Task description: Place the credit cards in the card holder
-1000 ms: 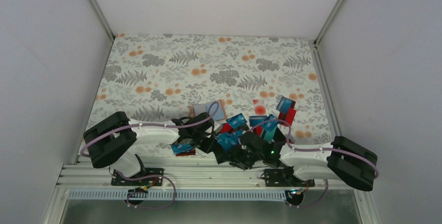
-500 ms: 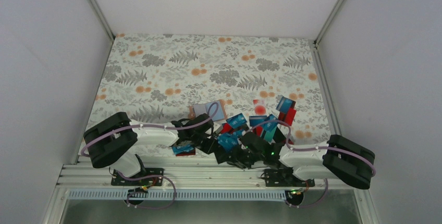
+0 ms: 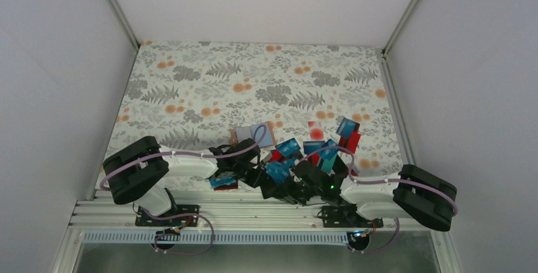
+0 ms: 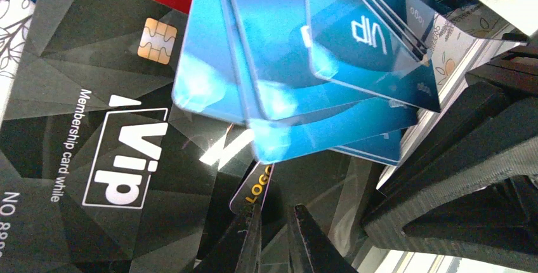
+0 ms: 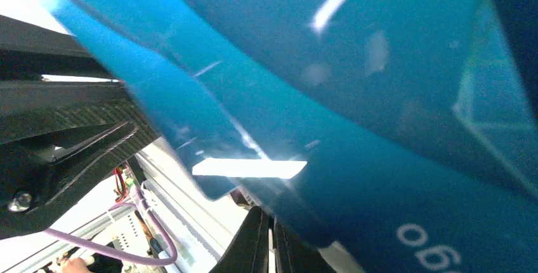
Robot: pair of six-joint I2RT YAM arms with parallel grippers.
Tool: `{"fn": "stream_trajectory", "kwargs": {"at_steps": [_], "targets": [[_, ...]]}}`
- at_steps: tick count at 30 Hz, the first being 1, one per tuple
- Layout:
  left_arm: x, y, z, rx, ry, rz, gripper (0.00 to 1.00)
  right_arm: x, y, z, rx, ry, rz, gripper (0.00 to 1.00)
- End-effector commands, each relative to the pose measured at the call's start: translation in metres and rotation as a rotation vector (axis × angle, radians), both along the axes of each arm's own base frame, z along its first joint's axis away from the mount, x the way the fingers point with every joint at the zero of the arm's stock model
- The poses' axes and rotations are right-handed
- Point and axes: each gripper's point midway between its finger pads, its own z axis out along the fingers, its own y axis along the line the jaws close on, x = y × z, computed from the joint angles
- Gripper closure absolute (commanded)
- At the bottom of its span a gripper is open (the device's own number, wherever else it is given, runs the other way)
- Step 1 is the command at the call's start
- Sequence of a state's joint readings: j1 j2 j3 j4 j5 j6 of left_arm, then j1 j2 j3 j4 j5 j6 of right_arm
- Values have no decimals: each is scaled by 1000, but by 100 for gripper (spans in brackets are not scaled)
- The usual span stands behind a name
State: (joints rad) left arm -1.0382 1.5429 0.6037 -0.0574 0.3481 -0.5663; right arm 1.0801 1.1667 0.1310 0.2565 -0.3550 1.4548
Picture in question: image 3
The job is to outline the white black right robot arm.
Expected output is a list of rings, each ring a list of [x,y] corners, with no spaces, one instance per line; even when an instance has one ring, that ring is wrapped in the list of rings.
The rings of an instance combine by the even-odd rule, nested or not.
[[[345,171],[328,175],[309,161],[298,163],[292,172],[308,192],[342,210],[352,227],[378,218],[412,218],[447,232],[457,214],[457,188],[412,164],[403,165],[398,173],[365,178]]]

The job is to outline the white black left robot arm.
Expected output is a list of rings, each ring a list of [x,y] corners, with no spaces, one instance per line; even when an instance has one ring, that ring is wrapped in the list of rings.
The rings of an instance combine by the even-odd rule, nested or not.
[[[247,138],[234,146],[176,150],[159,145],[154,136],[145,136],[103,162],[100,188],[112,193],[115,204],[135,203],[160,225],[169,225],[177,209],[171,193],[159,185],[163,178],[237,178],[260,156],[259,143]]]

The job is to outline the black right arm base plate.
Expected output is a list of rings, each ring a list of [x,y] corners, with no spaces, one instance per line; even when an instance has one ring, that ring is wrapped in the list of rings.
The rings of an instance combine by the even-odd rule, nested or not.
[[[317,217],[325,228],[381,228],[381,218],[368,220],[357,213],[355,206],[323,206]]]

